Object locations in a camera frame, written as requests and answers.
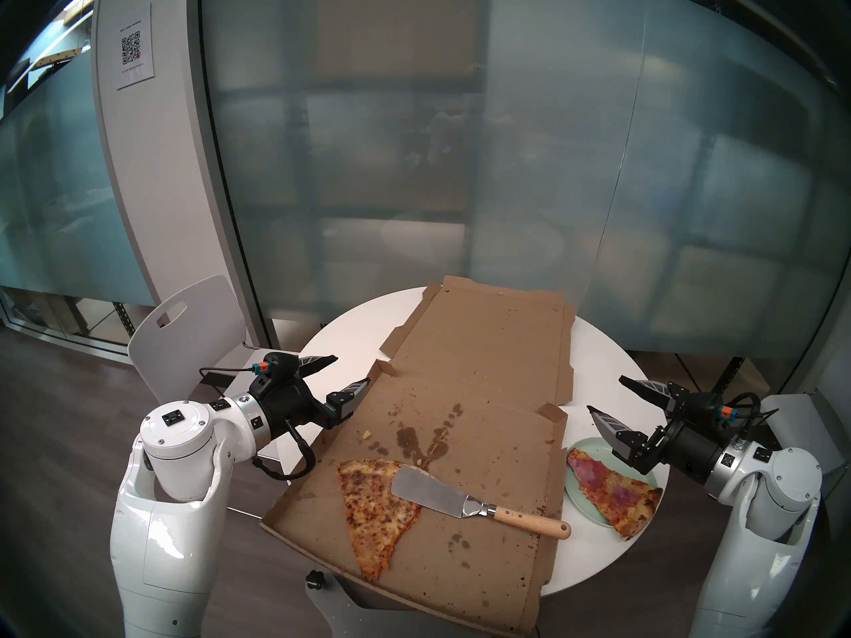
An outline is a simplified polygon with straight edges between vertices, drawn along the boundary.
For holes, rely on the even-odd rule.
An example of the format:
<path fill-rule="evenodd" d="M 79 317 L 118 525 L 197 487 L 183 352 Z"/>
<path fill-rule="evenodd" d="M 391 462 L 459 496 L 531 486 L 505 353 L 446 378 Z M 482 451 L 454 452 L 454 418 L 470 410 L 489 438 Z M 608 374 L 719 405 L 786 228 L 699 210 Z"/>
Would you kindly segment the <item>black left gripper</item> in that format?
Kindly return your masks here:
<path fill-rule="evenodd" d="M 297 376 L 309 377 L 337 360 L 334 355 L 299 357 Z M 271 437 L 283 436 L 305 424 L 316 424 L 324 430 L 337 427 L 353 415 L 365 397 L 370 381 L 370 378 L 364 378 L 329 393 L 324 407 L 299 379 L 269 380 L 265 384 L 265 416 Z"/>

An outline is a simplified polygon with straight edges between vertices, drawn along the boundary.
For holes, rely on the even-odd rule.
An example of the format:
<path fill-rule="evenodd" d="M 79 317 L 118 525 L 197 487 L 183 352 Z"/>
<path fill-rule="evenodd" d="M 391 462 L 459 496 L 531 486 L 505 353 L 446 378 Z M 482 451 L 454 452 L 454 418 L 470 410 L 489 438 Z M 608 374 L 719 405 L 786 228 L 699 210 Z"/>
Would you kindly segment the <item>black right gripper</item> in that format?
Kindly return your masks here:
<path fill-rule="evenodd" d="M 688 396 L 687 389 L 674 383 L 635 380 L 624 375 L 620 376 L 619 382 L 643 401 L 660 408 L 666 418 L 673 418 Z M 648 456 L 647 435 L 632 430 L 593 406 L 589 406 L 588 411 L 600 436 L 617 459 L 639 474 L 648 474 L 655 467 L 658 462 Z M 657 431 L 661 433 L 656 444 L 659 462 L 705 486 L 725 446 L 688 421 L 670 421 L 658 426 Z"/>

